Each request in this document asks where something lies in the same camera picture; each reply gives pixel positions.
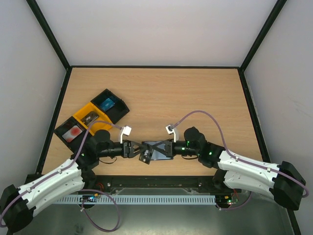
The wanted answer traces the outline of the blue leather card holder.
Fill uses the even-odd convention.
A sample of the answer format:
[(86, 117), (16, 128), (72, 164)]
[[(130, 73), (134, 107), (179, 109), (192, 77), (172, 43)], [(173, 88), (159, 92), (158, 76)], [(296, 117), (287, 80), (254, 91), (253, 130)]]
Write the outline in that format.
[(169, 157), (166, 153), (166, 145), (168, 143), (169, 140), (142, 142), (144, 147), (141, 149), (139, 160), (146, 164), (149, 164), (150, 161), (172, 160), (174, 157)]

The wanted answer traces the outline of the black VIP card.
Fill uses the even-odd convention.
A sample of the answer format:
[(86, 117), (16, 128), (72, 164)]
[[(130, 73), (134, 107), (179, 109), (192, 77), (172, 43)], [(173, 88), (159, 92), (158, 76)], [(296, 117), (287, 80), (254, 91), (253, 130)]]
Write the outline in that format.
[(87, 115), (85, 115), (82, 119), (81, 122), (89, 126), (93, 121), (99, 118), (99, 115), (95, 111), (90, 111)]
[(140, 156), (139, 156), (139, 161), (145, 164), (150, 164), (152, 155), (153, 155), (153, 149), (150, 145), (148, 145), (146, 146), (145, 149), (141, 151)]

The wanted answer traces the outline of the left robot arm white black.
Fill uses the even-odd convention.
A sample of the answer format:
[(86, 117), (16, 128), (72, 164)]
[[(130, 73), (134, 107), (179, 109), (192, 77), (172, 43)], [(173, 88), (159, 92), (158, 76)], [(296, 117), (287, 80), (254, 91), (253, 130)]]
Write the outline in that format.
[(111, 141), (108, 131), (97, 131), (83, 137), (76, 153), (56, 169), (19, 187), (6, 187), (0, 198), (0, 226), (15, 233), (27, 225), (43, 209), (58, 199), (76, 192), (103, 194), (95, 189), (93, 168), (103, 157), (133, 158), (147, 149), (134, 141)]

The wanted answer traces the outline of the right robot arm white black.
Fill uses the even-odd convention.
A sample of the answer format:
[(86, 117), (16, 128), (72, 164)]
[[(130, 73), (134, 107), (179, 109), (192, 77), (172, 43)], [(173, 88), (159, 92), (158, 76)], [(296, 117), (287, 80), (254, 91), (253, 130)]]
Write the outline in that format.
[(293, 211), (297, 211), (301, 200), (309, 195), (304, 178), (289, 162), (273, 164), (241, 156), (208, 142), (195, 127), (184, 132), (183, 141), (178, 140), (175, 129), (170, 126), (166, 129), (174, 138), (148, 142), (140, 157), (143, 162), (149, 164), (150, 160), (156, 159), (156, 153), (163, 159), (172, 159), (176, 155), (193, 157), (203, 166), (217, 170), (213, 179), (217, 191), (223, 192), (227, 188), (247, 190)]

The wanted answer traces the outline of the blue credit card in bin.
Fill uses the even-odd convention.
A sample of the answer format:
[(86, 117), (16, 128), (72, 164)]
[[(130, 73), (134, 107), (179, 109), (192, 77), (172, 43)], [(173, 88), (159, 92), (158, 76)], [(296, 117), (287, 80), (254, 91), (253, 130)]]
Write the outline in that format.
[(106, 100), (104, 100), (99, 107), (103, 110), (103, 111), (107, 111), (110, 108), (112, 108), (115, 105), (115, 101), (112, 100), (111, 98), (107, 98)]

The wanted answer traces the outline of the white red card in bin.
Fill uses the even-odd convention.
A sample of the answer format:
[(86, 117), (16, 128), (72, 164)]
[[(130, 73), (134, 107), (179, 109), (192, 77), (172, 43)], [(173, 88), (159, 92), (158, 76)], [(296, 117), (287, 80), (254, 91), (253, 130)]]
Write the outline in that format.
[(82, 130), (79, 126), (74, 125), (71, 127), (68, 131), (66, 131), (63, 135), (62, 138), (66, 142), (72, 142), (76, 137), (78, 137), (82, 133)]

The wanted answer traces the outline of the black bin far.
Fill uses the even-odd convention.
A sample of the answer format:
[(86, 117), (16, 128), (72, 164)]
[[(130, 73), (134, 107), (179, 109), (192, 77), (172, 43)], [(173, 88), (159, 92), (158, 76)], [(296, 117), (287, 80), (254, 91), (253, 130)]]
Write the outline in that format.
[(108, 89), (92, 99), (91, 103), (105, 113), (113, 124), (118, 123), (130, 111), (126, 103)]

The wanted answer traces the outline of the black bin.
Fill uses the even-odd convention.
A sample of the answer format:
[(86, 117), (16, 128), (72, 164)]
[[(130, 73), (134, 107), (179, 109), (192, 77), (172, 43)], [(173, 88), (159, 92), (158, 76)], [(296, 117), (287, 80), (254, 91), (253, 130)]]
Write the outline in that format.
[(105, 113), (113, 124), (118, 123), (130, 111), (126, 103), (108, 89), (92, 99), (91, 103)]
[(70, 117), (54, 133), (74, 153), (79, 149), (86, 130), (74, 117)]

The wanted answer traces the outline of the yellow bin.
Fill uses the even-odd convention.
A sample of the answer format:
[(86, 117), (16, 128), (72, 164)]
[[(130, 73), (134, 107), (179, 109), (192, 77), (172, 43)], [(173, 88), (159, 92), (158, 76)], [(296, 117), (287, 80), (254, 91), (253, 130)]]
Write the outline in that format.
[(73, 117), (86, 129), (88, 129), (93, 122), (97, 121), (89, 130), (92, 135), (98, 130), (112, 129), (112, 126), (109, 125), (109, 123), (111, 123), (109, 117), (91, 102), (77, 111)]

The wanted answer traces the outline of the black bin near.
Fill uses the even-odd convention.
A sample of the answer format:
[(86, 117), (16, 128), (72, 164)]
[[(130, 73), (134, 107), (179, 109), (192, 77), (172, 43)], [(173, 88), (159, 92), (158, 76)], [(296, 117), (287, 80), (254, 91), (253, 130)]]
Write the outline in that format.
[(74, 153), (79, 149), (86, 130), (74, 117), (70, 117), (54, 133)]

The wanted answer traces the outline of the black front mounting rail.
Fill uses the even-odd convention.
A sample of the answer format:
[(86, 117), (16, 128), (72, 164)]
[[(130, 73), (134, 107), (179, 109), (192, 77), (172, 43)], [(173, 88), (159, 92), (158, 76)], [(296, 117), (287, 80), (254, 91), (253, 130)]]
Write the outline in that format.
[(233, 189), (248, 190), (272, 197), (287, 188), (282, 176), (270, 176), (273, 186), (231, 171), (216, 171), (213, 176), (110, 176), (83, 173), (84, 188), (111, 192), (114, 188), (193, 188), (200, 193), (221, 195)]

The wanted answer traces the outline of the black aluminium frame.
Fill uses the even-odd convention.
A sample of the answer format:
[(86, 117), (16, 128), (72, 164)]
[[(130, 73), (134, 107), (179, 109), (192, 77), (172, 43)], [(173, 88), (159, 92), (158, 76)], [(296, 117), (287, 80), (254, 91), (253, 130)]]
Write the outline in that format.
[[(251, 46), (249, 52), (247, 53), (247, 56), (245, 57), (243, 63), (239, 67), (227, 67), (227, 66), (143, 66), (143, 65), (138, 65), (138, 66), (83, 66), (83, 68), (138, 68), (138, 69), (236, 69), (239, 74), (239, 78), (241, 81), (241, 85), (244, 91), (244, 95), (246, 98), (246, 103), (247, 107), (249, 109), (251, 121), (253, 124), (254, 132), (256, 134), (257, 142), (259, 145), (259, 149), (261, 151), (261, 156), (262, 159), (266, 162), (270, 161), (270, 157), (268, 154), (268, 150), (265, 144), (265, 140), (261, 131), (260, 123), (259, 123), (259, 118), (257, 117), (256, 114), (256, 109), (255, 106), (252, 102), (252, 96), (250, 93), (250, 90), (248, 88), (248, 84), (246, 81), (245, 77), (245, 70), (247, 69), (249, 63), (251, 62), (252, 58), (256, 54), (257, 50), (259, 49), (261, 43), (263, 42), (264, 38), (266, 37), (267, 33), (271, 29), (272, 25), (274, 24), (275, 20), (277, 19), (279, 13), (282, 11), (284, 5), (286, 4), (285, 0), (278, 0), (273, 9), (271, 10), (269, 16), (267, 17), (264, 25), (262, 26), (258, 36), (256, 37), (253, 45)], [(57, 42), (57, 39), (55, 38), (47, 20), (45, 19), (44, 14), (42, 13), (38, 3), (35, 0), (28, 0), (27, 5), (31, 9), (33, 15), (35, 16), (37, 22), (41, 26), (43, 32), (45, 33), (47, 39), (49, 40), (50, 44), (52, 45), (53, 49), (55, 50), (59, 60), (61, 61), (62, 65), (66, 69), (66, 74), (61, 86), (60, 94), (56, 103), (56, 107), (54, 109), (54, 113), (52, 116), (52, 120), (47, 132), (47, 136), (45, 139), (45, 143), (39, 158), (39, 162), (37, 164), (35, 176), (39, 175), (39, 173), (42, 172), (47, 152), (48, 152), (48, 147), (50, 146), (51, 140), (52, 140), (52, 131), (54, 130), (54, 127), (56, 125), (57, 117), (59, 116), (61, 105), (64, 100), (64, 96), (67, 90), (67, 85), (69, 82), (69, 78), (72, 72), (72, 69), (75, 68), (75, 66), (71, 66), (69, 62), (67, 61), (59, 43)]]

